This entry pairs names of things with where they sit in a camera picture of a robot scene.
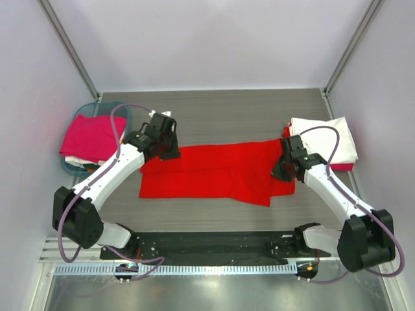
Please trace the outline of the red t-shirt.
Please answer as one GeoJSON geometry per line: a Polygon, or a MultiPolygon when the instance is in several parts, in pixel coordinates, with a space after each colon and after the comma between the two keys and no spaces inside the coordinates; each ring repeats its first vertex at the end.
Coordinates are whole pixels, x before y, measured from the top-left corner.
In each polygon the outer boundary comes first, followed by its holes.
{"type": "Polygon", "coordinates": [[[291,136],[291,122],[288,122],[286,126],[283,128],[283,133],[281,134],[281,137],[286,139],[291,136]]]}
{"type": "Polygon", "coordinates": [[[231,198],[270,206],[275,196],[289,196],[295,183],[271,174],[281,155],[279,139],[236,144],[186,146],[181,156],[152,159],[141,168],[140,198],[231,198]]]}

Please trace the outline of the folded magenta t-shirt in stack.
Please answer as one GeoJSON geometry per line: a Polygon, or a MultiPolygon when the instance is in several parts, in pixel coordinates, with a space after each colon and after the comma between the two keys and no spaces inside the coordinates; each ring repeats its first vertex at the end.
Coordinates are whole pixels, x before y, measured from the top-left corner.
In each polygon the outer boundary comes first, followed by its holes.
{"type": "Polygon", "coordinates": [[[339,172],[349,172],[353,170],[353,163],[339,163],[339,164],[332,164],[331,168],[333,171],[339,172]]]}

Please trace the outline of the folded red t-shirt in stack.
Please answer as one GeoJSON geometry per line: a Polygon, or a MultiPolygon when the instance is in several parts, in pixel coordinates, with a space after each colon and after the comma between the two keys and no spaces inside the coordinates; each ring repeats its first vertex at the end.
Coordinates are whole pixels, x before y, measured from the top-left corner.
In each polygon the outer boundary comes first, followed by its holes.
{"type": "Polygon", "coordinates": [[[288,122],[286,126],[283,128],[283,133],[281,134],[281,137],[286,139],[291,136],[291,122],[288,122]]]}

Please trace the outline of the folded white t-shirt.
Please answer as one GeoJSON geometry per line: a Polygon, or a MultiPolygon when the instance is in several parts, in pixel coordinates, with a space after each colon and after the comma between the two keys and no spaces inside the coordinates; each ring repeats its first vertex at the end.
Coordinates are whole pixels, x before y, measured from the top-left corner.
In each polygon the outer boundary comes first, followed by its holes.
{"type": "Polygon", "coordinates": [[[351,165],[358,160],[353,136],[345,117],[330,121],[318,121],[293,117],[289,122],[289,135],[300,135],[303,145],[306,147],[309,154],[318,153],[325,160],[328,160],[337,141],[335,132],[327,128],[319,128],[303,133],[309,128],[319,126],[335,128],[340,136],[337,150],[331,160],[331,165],[351,165]]]}

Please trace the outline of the right aluminium frame post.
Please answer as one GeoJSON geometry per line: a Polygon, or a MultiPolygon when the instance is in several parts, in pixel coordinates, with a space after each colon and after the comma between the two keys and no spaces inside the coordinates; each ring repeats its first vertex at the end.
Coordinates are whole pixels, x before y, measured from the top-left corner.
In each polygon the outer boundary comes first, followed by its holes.
{"type": "Polygon", "coordinates": [[[372,21],[375,19],[378,11],[381,9],[383,0],[371,0],[367,9],[365,10],[363,16],[361,17],[356,29],[354,30],[346,48],[344,49],[340,60],[337,62],[333,73],[331,74],[327,84],[322,88],[322,96],[328,98],[332,92],[334,86],[336,85],[341,74],[345,70],[346,66],[350,62],[352,56],[356,52],[360,42],[364,38],[369,26],[372,21]]]}

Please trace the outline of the folded pink t-shirt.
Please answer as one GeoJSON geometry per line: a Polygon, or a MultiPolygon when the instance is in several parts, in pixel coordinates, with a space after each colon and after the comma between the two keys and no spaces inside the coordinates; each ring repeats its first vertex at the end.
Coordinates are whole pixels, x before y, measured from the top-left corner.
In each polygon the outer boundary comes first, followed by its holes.
{"type": "Polygon", "coordinates": [[[107,161],[117,150],[109,115],[77,115],[66,131],[59,153],[98,163],[107,161]]]}

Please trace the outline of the aluminium frame post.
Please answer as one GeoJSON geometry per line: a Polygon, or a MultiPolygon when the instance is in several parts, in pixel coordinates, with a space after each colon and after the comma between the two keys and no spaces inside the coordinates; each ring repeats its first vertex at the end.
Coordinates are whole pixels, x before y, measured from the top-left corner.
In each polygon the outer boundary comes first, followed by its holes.
{"type": "Polygon", "coordinates": [[[76,52],[75,47],[73,46],[69,36],[67,35],[67,32],[65,31],[65,28],[62,25],[58,15],[56,14],[51,2],[48,0],[38,0],[38,4],[43,10],[43,13],[45,14],[50,25],[52,26],[55,34],[57,35],[72,64],[74,65],[81,80],[85,84],[94,101],[98,102],[100,99],[100,92],[95,87],[95,84],[93,83],[86,68],[84,67],[84,64],[82,63],[78,53],[76,52]]]}
{"type": "Polygon", "coordinates": [[[336,85],[341,74],[345,70],[346,66],[350,62],[352,56],[356,52],[360,42],[364,38],[369,26],[372,21],[375,19],[378,11],[381,9],[383,0],[371,0],[367,9],[365,10],[363,16],[361,17],[356,29],[354,30],[346,48],[344,49],[340,60],[337,62],[333,73],[331,74],[327,84],[322,88],[322,96],[328,98],[332,92],[334,86],[336,85]]]}

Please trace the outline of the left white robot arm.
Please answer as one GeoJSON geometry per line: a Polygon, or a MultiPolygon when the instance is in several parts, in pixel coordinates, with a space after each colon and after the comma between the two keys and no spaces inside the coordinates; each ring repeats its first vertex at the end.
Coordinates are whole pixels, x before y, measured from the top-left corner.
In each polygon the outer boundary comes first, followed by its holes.
{"type": "Polygon", "coordinates": [[[150,122],[123,138],[117,137],[116,151],[92,175],[68,189],[60,187],[53,199],[53,228],[58,233],[58,249],[66,262],[63,238],[79,249],[100,245],[118,257],[133,257],[138,236],[129,228],[105,222],[99,211],[112,192],[133,172],[155,157],[161,160],[180,156],[177,122],[170,111],[150,112],[150,122]]]}

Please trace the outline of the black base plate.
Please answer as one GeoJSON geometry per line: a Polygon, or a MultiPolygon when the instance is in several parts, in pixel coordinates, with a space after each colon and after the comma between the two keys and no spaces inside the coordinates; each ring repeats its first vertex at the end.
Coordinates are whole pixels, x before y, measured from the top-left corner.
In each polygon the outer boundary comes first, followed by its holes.
{"type": "Polygon", "coordinates": [[[294,231],[141,232],[134,237],[120,253],[141,260],[164,257],[168,266],[265,266],[331,256],[304,246],[294,231]]]}

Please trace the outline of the teal plastic laundry basket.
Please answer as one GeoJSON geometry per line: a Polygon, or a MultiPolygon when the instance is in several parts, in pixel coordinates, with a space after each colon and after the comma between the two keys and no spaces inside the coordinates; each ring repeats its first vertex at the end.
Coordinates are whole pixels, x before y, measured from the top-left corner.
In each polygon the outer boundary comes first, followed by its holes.
{"type": "MultiPolygon", "coordinates": [[[[111,111],[114,107],[123,104],[123,102],[113,101],[113,102],[90,102],[88,104],[83,105],[81,108],[77,110],[75,113],[73,120],[75,120],[79,115],[84,117],[98,117],[102,115],[110,115],[111,111]]],[[[122,117],[126,119],[126,128],[125,131],[129,132],[131,130],[132,125],[132,114],[129,107],[123,107],[117,109],[114,113],[115,117],[122,117]]],[[[61,158],[61,166],[63,170],[76,178],[87,178],[91,172],[88,172],[86,168],[77,167],[72,164],[69,164],[64,157],[61,158]]]]}

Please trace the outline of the left aluminium frame post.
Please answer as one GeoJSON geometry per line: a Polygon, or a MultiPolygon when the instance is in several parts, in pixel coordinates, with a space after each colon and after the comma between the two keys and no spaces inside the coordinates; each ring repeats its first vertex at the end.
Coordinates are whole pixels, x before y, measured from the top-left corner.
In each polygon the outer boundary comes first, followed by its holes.
{"type": "Polygon", "coordinates": [[[95,87],[95,84],[93,83],[86,68],[84,67],[84,64],[82,63],[78,53],[76,52],[75,47],[73,46],[69,36],[67,35],[67,32],[65,31],[65,28],[62,25],[58,15],[56,14],[51,2],[48,0],[38,0],[38,4],[43,10],[43,13],[45,14],[50,25],[52,26],[55,34],[57,35],[72,64],[74,65],[81,80],[85,84],[94,101],[98,102],[100,99],[100,92],[95,87]]]}

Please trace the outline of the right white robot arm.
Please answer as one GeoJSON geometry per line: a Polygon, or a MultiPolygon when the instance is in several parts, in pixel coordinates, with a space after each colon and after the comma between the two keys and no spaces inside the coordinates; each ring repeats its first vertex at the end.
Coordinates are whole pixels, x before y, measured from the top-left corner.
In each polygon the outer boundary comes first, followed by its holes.
{"type": "Polygon", "coordinates": [[[279,181],[298,180],[315,191],[342,224],[336,231],[318,223],[295,228],[301,248],[337,256],[350,272],[390,262],[396,257],[393,218],[360,200],[320,154],[308,154],[300,136],[281,140],[282,155],[272,170],[279,181]]]}

